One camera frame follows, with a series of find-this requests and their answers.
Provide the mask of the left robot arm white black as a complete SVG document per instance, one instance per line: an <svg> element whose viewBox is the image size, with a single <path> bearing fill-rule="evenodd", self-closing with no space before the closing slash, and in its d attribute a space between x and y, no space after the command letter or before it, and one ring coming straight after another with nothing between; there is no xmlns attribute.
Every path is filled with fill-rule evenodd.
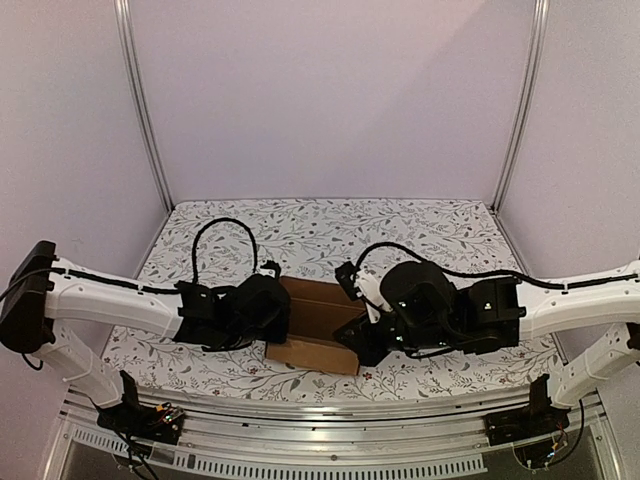
<svg viewBox="0 0 640 480"><path fill-rule="evenodd" d="M80 267L38 242L1 296L1 343L31 354L78 387L128 434L148 426L131 397L135 384L115 372L71 330L73 321L133 328L206 352L285 342L291 299L280 280L254 273L238 286L179 281L144 284Z"/></svg>

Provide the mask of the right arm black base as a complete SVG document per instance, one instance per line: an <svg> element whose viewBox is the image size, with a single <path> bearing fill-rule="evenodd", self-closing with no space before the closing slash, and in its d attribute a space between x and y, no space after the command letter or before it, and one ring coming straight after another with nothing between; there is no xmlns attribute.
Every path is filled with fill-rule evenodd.
<svg viewBox="0 0 640 480"><path fill-rule="evenodd" d="M570 410L551 405L547 385L549 378L549 374L544 374L531 383L525 406L483 417L485 434L491 446L550 434L569 426Z"/></svg>

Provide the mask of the brown cardboard paper box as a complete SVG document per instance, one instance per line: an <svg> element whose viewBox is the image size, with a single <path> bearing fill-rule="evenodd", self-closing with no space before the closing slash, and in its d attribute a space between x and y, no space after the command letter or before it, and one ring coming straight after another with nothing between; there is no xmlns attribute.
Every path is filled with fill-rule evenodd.
<svg viewBox="0 0 640 480"><path fill-rule="evenodd" d="M287 339L267 343L265 358L296 368L355 376L357 355L335 341L333 333L366 312L335 284L294 277L281 278L291 297Z"/></svg>

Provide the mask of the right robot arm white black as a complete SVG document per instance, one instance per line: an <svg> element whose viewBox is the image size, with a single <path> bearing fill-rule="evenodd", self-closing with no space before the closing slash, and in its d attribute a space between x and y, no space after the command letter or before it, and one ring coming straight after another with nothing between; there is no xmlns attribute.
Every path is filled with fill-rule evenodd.
<svg viewBox="0 0 640 480"><path fill-rule="evenodd" d="M392 351L419 359L451 351L482 355L558 331L607 326L568 364L534 381L517 427L537 436L557 411L572 408L598 384L639 360L639 264L564 281L541 281L501 270L474 275L457 288L453 272L406 261L382 278L347 262L336 278L365 313L334 331L361 365L376 366Z"/></svg>

